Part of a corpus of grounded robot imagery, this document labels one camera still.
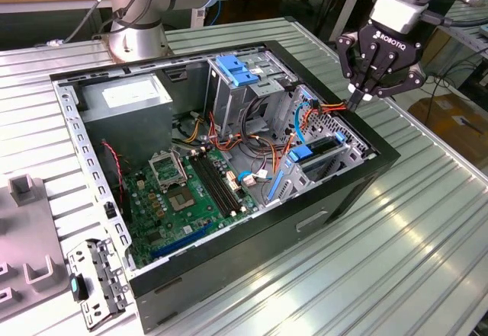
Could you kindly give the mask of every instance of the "robotiq logo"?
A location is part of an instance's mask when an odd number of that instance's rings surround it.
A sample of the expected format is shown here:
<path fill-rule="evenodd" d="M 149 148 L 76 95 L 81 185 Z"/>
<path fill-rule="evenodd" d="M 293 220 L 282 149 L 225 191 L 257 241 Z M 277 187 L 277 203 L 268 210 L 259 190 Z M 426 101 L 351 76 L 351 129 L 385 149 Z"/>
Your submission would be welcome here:
<path fill-rule="evenodd" d="M 406 45 L 402 44 L 400 41 L 395 40 L 391 37 L 388 37 L 387 35 L 383 34 L 381 31 L 377 31 L 375 35 L 373 35 L 373 39 L 381 39 L 386 41 L 387 43 L 396 46 L 398 49 L 401 49 L 402 51 L 405 51 Z"/>

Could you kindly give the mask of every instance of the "aluminum extrusion table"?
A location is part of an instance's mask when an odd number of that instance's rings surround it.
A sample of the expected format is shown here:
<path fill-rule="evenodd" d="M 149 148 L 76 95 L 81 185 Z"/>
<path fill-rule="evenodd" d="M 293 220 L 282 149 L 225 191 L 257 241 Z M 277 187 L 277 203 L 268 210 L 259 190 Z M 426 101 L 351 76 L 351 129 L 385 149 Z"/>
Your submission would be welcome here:
<path fill-rule="evenodd" d="M 280 43 L 341 98 L 336 55 L 299 24 L 254 21 L 168 33 L 176 53 Z M 0 184 L 46 182 L 66 253 L 104 238 L 48 75 L 111 64 L 100 42 L 0 53 Z M 359 115 L 400 160 L 349 213 L 151 334 L 468 334 L 488 309 L 487 179 L 392 101 Z M 133 299 L 94 334 L 142 334 Z M 69 291 L 0 334 L 88 334 Z"/>
<path fill-rule="evenodd" d="M 456 1 L 446 17 L 456 21 L 480 20 L 488 18 L 488 5 L 471 7 L 462 1 Z M 481 55 L 488 58 L 488 37 L 480 33 L 480 27 L 440 27 L 447 35 L 453 37 L 474 52 L 486 50 Z"/>

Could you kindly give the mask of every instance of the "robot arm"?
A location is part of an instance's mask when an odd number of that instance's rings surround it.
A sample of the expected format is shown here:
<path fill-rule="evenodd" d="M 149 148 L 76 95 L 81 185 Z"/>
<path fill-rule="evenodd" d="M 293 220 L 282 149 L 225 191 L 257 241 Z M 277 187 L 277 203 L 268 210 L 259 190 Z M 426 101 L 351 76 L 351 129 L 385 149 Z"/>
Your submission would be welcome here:
<path fill-rule="evenodd" d="M 361 100 L 373 96 L 386 98 L 424 84 L 425 76 L 419 64 L 423 45 L 410 32 L 419 21 L 446 26 L 452 22 L 427 11 L 430 1 L 376 0 L 368 23 L 359 32 L 337 39 L 342 72 L 351 82 L 350 110 L 355 110 Z M 402 81 L 393 85 L 384 83 L 388 75 L 402 70 L 406 70 Z"/>
<path fill-rule="evenodd" d="M 123 61 L 164 56 L 168 44 L 161 12 L 209 7 L 215 2 L 217 0 L 112 0 L 112 9 L 118 17 L 108 33 L 110 50 Z"/>

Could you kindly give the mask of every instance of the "motherboard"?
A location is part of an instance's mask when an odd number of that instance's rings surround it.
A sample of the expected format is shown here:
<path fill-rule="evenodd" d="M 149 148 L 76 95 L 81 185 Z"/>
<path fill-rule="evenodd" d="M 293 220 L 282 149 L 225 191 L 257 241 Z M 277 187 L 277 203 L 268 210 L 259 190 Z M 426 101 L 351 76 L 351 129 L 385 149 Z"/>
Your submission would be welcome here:
<path fill-rule="evenodd" d="M 164 153 L 124 175 L 131 254 L 138 268 L 258 210 L 221 152 Z"/>

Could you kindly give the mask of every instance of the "red cable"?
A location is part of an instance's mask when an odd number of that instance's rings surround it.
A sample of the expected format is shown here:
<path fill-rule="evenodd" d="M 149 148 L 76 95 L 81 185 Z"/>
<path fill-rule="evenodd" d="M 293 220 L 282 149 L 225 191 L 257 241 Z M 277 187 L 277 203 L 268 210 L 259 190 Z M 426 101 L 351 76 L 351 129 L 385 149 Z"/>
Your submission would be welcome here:
<path fill-rule="evenodd" d="M 107 142 L 102 142 L 101 143 L 103 146 L 107 147 L 108 150 L 112 153 L 114 160 L 115 160 L 115 165 L 117 166 L 117 174 L 119 176 L 119 188 L 120 188 L 120 202 L 122 203 L 122 171 L 120 169 L 120 162 L 119 158 L 117 157 L 117 153 L 115 153 L 114 149 L 108 144 Z"/>

